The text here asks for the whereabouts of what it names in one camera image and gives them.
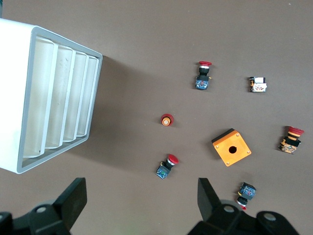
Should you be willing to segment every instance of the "metal bolt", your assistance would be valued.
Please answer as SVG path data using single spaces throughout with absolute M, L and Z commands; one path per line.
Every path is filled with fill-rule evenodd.
M 235 210 L 231 206 L 224 206 L 224 211 L 228 213 L 233 213 Z
M 46 210 L 46 207 L 39 207 L 37 210 L 36 210 L 36 212 L 37 213 L 42 213 L 42 212 L 44 212 Z
M 274 215 L 272 215 L 271 213 L 265 213 L 264 214 L 265 219 L 269 220 L 269 221 L 275 221 L 276 217 Z

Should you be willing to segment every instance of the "orange cube with black hole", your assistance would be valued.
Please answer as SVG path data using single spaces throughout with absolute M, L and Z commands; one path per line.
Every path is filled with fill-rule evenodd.
M 240 133 L 234 129 L 229 129 L 216 137 L 212 143 L 226 166 L 233 165 L 251 154 L 251 150 Z

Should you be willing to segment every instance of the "gray floor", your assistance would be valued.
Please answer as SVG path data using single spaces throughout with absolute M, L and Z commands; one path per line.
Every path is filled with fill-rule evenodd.
M 0 211 L 15 217 L 86 177 L 88 203 L 75 235 L 183 235 L 201 220 L 197 179 L 246 212 L 276 211 L 302 235 L 313 230 L 313 5 L 311 1 L 89 0 L 3 3 L 3 17 L 40 25 L 102 53 L 90 138 L 22 175 L 0 169 Z M 199 60 L 213 63 L 194 89 Z M 264 94 L 249 76 L 267 78 Z M 159 119 L 171 113 L 175 123 Z M 294 155 L 277 150 L 285 126 L 305 130 Z M 211 140 L 238 130 L 252 154 L 226 167 Z M 180 164 L 165 180 L 166 155 Z

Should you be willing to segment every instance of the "white divider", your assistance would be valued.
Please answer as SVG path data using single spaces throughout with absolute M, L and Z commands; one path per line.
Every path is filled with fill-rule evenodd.
M 62 145 L 76 52 L 59 45 L 45 148 Z
M 85 136 L 90 122 L 91 105 L 93 101 L 95 81 L 97 78 L 99 60 L 93 56 L 89 57 L 87 76 L 83 94 L 82 108 L 79 117 L 77 136 Z
M 89 57 L 85 53 L 76 52 L 63 137 L 64 142 L 70 142 L 76 139 L 87 75 L 88 60 Z
M 45 152 L 57 53 L 57 44 L 36 38 L 24 158 L 34 158 Z

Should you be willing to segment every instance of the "round red object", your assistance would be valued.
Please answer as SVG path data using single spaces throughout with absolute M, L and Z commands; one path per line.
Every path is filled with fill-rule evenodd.
M 199 64 L 203 66 L 210 66 L 212 63 L 208 61 L 199 61 Z
M 302 135 L 304 133 L 303 130 L 290 126 L 289 131 L 295 133 L 296 135 Z
M 174 122 L 174 118 L 173 118 L 173 116 L 170 115 L 170 114 L 163 114 L 162 117 L 161 117 L 161 123 L 163 122 L 163 119 L 164 119 L 165 117 L 166 117 L 166 118 L 169 118 L 169 119 L 171 120 L 170 124 L 168 124 L 167 126 L 172 125 L 173 122 Z
M 169 160 L 170 162 L 174 163 L 174 164 L 178 164 L 178 163 L 179 163 L 178 158 L 175 157 L 173 154 L 169 154 L 169 155 L 168 155 L 168 160 Z

